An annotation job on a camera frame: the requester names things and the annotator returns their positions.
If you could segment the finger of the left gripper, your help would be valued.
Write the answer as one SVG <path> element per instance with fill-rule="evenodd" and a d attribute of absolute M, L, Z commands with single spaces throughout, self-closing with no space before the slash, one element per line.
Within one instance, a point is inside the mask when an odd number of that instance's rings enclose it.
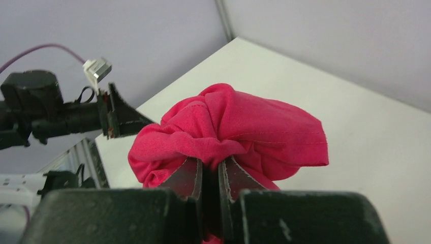
<path fill-rule="evenodd" d="M 108 139 L 136 135 L 154 123 L 126 103 L 114 83 L 108 83 L 107 91 L 100 90 L 97 107 L 103 135 Z"/>

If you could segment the pink t shirt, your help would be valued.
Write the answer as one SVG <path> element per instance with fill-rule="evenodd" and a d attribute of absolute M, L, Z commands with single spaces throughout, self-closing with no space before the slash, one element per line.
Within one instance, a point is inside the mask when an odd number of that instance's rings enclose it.
<path fill-rule="evenodd" d="M 166 112 L 136 136 L 128 162 L 145 188 L 155 188 L 186 158 L 216 170 L 228 157 L 275 190 L 301 167 L 329 164 L 322 123 L 299 107 L 211 85 Z"/>

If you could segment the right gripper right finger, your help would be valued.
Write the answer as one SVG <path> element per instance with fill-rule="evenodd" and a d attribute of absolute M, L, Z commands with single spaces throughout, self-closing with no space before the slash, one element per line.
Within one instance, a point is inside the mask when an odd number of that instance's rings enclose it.
<path fill-rule="evenodd" d="M 233 156 L 226 158 L 218 167 L 218 182 L 221 210 L 221 235 L 223 243 L 245 243 L 248 237 L 244 230 L 241 192 L 266 190 L 248 174 Z"/>

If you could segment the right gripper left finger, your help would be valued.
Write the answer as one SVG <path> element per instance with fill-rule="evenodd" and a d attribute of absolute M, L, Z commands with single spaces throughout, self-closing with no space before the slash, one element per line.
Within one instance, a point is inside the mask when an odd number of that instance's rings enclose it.
<path fill-rule="evenodd" d="M 181 200 L 197 202 L 202 192 L 203 165 L 195 158 L 187 158 L 158 187 L 171 189 Z"/>

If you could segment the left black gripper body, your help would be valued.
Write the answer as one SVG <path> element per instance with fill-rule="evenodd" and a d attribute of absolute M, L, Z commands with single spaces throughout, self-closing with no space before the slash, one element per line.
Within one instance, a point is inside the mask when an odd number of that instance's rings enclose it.
<path fill-rule="evenodd" d="M 11 73 L 1 84 L 1 149 L 29 147 L 29 137 L 52 137 L 101 129 L 97 103 L 64 102 L 55 74 L 44 70 Z"/>

